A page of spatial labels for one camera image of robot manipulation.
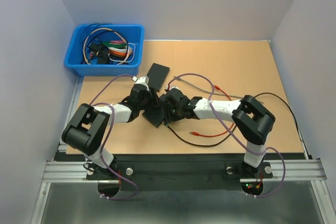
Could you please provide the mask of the black network switch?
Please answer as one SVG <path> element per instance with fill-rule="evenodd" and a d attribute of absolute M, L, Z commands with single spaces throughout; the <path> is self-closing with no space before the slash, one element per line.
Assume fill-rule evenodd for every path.
<path fill-rule="evenodd" d="M 164 103 L 149 104 L 144 108 L 142 116 L 155 128 L 158 128 L 166 118 Z"/>
<path fill-rule="evenodd" d="M 153 63 L 146 75 L 149 79 L 149 87 L 154 88 L 156 92 L 159 92 L 169 72 L 169 67 Z"/>

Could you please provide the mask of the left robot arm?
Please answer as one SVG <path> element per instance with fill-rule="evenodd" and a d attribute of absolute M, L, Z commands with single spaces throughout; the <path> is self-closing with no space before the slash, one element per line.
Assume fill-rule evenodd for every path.
<path fill-rule="evenodd" d="M 130 94 L 114 105 L 104 102 L 81 104 L 65 127 L 61 140 L 91 160 L 104 178 L 116 175 L 129 182 L 118 172 L 114 156 L 105 149 L 107 139 L 114 124 L 132 122 L 141 111 L 156 110 L 161 105 L 153 87 L 135 84 Z"/>

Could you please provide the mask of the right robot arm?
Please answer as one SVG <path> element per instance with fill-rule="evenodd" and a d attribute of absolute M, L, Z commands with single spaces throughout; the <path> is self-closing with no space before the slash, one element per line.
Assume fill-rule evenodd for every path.
<path fill-rule="evenodd" d="M 260 165 L 266 155 L 266 141 L 276 121 L 275 116 L 251 95 L 240 100 L 218 101 L 203 97 L 184 95 L 178 88 L 172 88 L 160 96 L 165 122 L 182 119 L 218 119 L 221 123 L 234 123 L 247 141 L 241 170 L 244 175 L 253 177 L 260 172 Z"/>

